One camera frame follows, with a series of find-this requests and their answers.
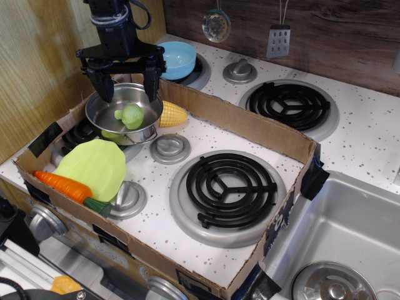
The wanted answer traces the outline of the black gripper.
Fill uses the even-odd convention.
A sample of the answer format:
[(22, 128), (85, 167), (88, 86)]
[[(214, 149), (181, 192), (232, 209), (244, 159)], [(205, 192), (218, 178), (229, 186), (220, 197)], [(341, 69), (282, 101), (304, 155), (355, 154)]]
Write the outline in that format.
[(100, 44), (76, 51), (81, 71), (87, 75), (98, 96), (110, 103), (114, 83), (110, 73), (142, 73), (150, 102), (158, 95), (160, 75), (166, 72), (164, 48), (138, 39), (136, 23), (130, 15), (90, 16)]

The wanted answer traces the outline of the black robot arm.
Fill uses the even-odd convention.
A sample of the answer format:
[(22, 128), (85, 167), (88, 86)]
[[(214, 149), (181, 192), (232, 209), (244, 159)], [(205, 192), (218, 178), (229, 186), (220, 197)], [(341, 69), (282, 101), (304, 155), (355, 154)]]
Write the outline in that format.
[(103, 101), (114, 95), (112, 74), (142, 74), (150, 101), (157, 98), (159, 80), (166, 72), (164, 48), (139, 40), (138, 30), (152, 23), (149, 10), (137, 1), (86, 1), (100, 44), (76, 51), (81, 71)]

